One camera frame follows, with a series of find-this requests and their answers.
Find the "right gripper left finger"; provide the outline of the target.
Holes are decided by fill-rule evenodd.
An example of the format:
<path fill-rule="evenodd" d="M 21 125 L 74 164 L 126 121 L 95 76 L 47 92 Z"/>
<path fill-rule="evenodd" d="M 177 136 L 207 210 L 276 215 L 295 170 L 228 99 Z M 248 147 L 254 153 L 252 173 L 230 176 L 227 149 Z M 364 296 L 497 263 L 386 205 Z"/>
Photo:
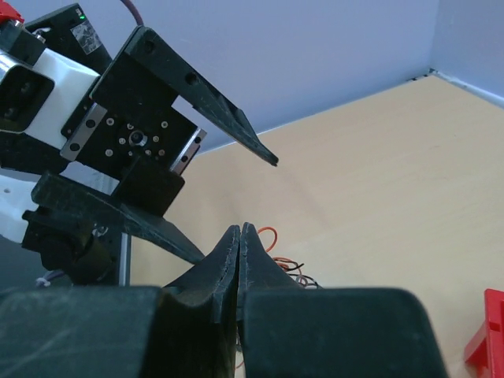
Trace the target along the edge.
<path fill-rule="evenodd" d="M 167 287 L 169 377 L 233 377 L 240 228 Z"/>

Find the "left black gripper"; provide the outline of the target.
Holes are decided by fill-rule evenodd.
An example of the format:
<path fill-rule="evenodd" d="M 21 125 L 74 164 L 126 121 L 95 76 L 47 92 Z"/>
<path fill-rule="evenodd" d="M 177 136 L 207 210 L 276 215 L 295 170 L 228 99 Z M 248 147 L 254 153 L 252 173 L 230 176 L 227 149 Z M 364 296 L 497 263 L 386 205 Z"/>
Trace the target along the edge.
<path fill-rule="evenodd" d="M 279 158 L 261 142 L 245 113 L 157 32 L 139 26 L 125 52 L 83 97 L 71 117 L 74 125 L 62 131 L 67 141 L 61 156 L 117 180 L 114 198 L 45 172 L 31 191 L 32 201 L 117 228 L 191 264 L 202 261 L 203 252 L 162 217 L 180 193 L 182 173 L 206 136 L 173 109 L 178 95 L 237 143 L 278 165 Z"/>

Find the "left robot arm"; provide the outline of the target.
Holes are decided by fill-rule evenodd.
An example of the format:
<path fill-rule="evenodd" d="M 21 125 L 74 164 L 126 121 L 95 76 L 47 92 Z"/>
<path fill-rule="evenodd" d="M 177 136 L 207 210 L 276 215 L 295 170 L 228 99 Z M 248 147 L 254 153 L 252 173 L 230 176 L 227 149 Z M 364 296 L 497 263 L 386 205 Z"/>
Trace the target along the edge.
<path fill-rule="evenodd" d="M 205 132 L 199 114 L 270 165 L 244 112 L 138 20 L 116 56 L 73 3 L 26 21 L 1 4 L 1 234 L 39 254 L 40 287 L 127 285 L 131 240 L 195 264 L 165 218 Z"/>

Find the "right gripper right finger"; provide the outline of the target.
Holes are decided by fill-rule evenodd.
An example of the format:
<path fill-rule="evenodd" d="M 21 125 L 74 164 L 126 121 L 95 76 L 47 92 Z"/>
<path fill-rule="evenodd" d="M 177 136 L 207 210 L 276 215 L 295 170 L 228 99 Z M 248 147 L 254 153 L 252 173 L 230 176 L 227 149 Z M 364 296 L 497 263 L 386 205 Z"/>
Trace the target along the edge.
<path fill-rule="evenodd" d="M 240 240 L 238 330 L 247 377 L 323 376 L 323 291 L 283 271 L 251 223 Z"/>

